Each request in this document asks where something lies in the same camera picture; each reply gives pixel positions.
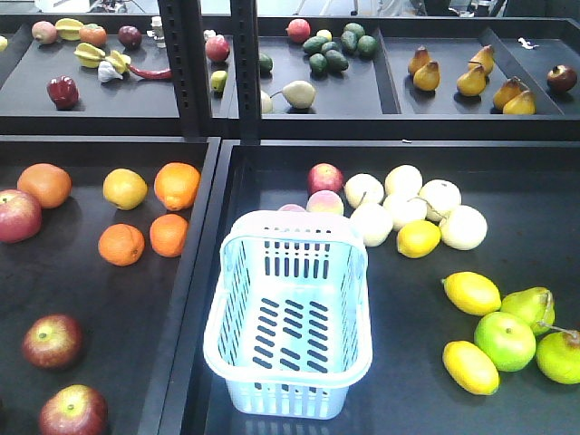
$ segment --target yellow pear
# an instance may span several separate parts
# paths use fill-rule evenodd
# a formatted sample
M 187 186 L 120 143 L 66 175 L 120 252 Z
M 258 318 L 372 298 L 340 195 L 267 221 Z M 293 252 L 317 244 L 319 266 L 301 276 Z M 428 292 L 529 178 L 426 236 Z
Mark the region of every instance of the yellow pear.
M 495 61 L 493 60 L 494 49 L 491 45 L 486 45 L 481 50 L 479 50 L 469 61 L 468 68 L 473 69 L 478 66 L 478 63 L 483 65 L 486 70 L 486 75 L 491 73 Z
M 422 91 L 435 91 L 439 82 L 440 72 L 437 61 L 429 61 L 413 75 L 413 84 Z
M 422 45 L 417 50 L 415 50 L 415 54 L 409 61 L 409 66 L 407 67 L 407 71 L 410 75 L 414 75 L 421 66 L 429 63 L 431 60 L 431 56 L 427 49 Z
M 536 97 L 531 91 L 523 91 L 504 106 L 507 115 L 533 115 L 536 113 Z
M 488 82 L 483 65 L 477 65 L 472 70 L 468 70 L 457 79 L 457 90 L 466 97 L 480 95 Z
M 493 95 L 494 107 L 502 111 L 508 101 L 522 93 L 521 85 L 522 82 L 517 77 L 512 77 L 505 81 Z

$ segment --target peach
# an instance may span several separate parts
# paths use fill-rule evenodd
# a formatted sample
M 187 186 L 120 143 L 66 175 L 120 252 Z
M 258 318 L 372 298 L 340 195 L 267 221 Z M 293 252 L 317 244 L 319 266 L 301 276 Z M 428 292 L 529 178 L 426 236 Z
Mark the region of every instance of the peach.
M 344 203 L 337 193 L 332 192 L 331 190 L 318 190 L 308 199 L 306 211 L 322 211 L 343 216 Z

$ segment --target red bell pepper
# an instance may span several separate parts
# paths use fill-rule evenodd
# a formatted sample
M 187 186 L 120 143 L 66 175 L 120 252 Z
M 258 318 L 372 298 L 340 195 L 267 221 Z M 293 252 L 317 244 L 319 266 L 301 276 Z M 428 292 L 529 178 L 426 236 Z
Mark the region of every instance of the red bell pepper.
M 46 85 L 46 90 L 59 111 L 71 109 L 79 101 L 76 83 L 67 75 L 51 79 Z

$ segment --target orange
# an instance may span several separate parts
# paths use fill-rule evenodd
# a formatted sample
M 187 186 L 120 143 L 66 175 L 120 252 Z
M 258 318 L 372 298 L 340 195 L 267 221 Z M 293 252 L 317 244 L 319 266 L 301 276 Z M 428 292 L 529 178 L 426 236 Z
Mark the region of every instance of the orange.
M 99 254 L 116 266 L 128 266 L 140 259 L 145 249 L 145 237 L 136 227 L 114 224 L 99 238 Z
M 23 170 L 16 188 L 30 193 L 42 208 L 57 208 L 71 195 L 69 174 L 51 163 L 36 163 Z
M 175 213 L 159 216 L 149 230 L 151 247 L 160 256 L 180 256 L 188 234 L 189 223 Z
M 196 199 L 201 174 L 187 163 L 171 162 L 155 176 L 155 196 L 167 210 L 189 208 Z

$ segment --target display shelf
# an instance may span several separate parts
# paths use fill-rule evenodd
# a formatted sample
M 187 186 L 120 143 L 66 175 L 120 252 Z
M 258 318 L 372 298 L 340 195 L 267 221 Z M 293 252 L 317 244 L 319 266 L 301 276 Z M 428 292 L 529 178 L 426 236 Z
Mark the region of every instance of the display shelf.
M 367 248 L 373 360 L 349 390 L 343 411 L 332 420 L 244 414 L 201 352 L 204 321 L 198 316 L 207 316 L 216 288 L 219 245 L 249 211 L 288 202 L 304 206 L 308 170 L 320 161 L 342 169 L 346 179 L 367 172 L 383 180 L 398 165 L 415 165 L 425 182 L 455 183 L 463 203 L 486 217 L 488 235 L 471 251 L 440 244 L 419 259 L 397 252 L 395 233 Z M 206 255 L 194 270 L 160 433 L 573 432 L 580 423 L 570 407 L 577 387 L 548 380 L 534 361 L 520 372 L 501 373 L 500 388 L 489 397 L 471 395 L 450 378 L 443 347 L 472 341 L 479 318 L 458 310 L 440 280 L 471 270 L 492 279 L 502 295 L 546 286 L 555 296 L 556 324 L 577 327 L 580 239 L 570 216 L 580 199 L 579 163 L 573 142 L 225 140 L 200 241 Z M 347 205 L 345 215 L 351 212 Z M 185 406 L 178 408 L 177 398 L 187 398 Z
M 108 434 L 138 433 L 144 410 L 149 419 L 155 412 L 159 418 L 164 395 L 156 394 L 156 384 L 168 382 L 177 341 L 172 325 L 180 323 L 189 291 L 218 148 L 219 140 L 203 138 L 3 137 L 2 189 L 14 189 L 23 168 L 45 161 L 68 171 L 72 194 L 60 207 L 43 211 L 36 236 L 0 244 L 2 433 L 36 433 L 45 401 L 73 383 L 104 395 Z M 157 255 L 149 239 L 151 222 L 166 213 L 153 193 L 153 180 L 170 161 L 192 164 L 202 174 L 194 207 L 179 212 L 189 230 L 176 258 Z M 133 210 L 118 210 L 102 196 L 102 182 L 115 168 L 137 171 L 150 186 Z M 126 267 L 107 263 L 97 250 L 102 231 L 121 222 L 140 229 L 146 240 L 143 256 Z M 81 360 L 61 372 L 33 367 L 20 351 L 27 329 L 51 313 L 76 317 L 86 338 Z M 154 422 L 144 430 L 157 433 Z

